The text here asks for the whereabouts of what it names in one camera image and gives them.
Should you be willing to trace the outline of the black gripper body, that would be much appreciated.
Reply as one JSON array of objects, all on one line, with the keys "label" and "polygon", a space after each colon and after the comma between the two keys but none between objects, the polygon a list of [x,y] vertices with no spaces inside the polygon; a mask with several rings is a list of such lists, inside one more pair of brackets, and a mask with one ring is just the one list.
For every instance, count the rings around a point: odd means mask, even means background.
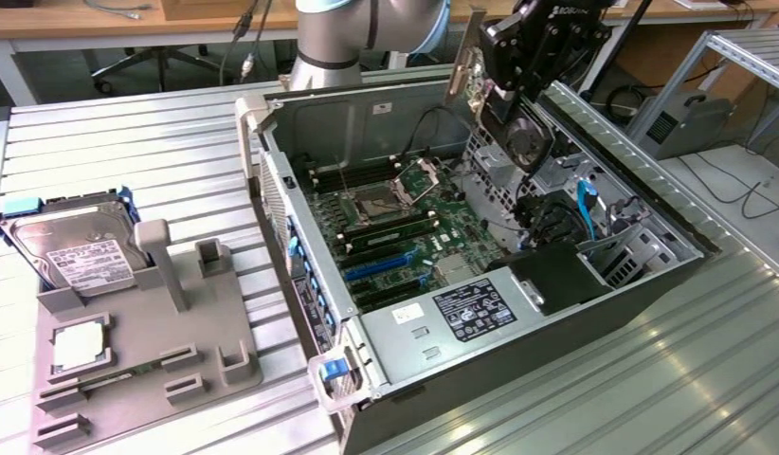
[{"label": "black gripper body", "polygon": [[541,29],[548,23],[569,21],[580,24],[595,24],[601,13],[616,1],[588,0],[530,0],[517,1],[513,4],[512,13],[520,15],[518,22],[526,29]]}]

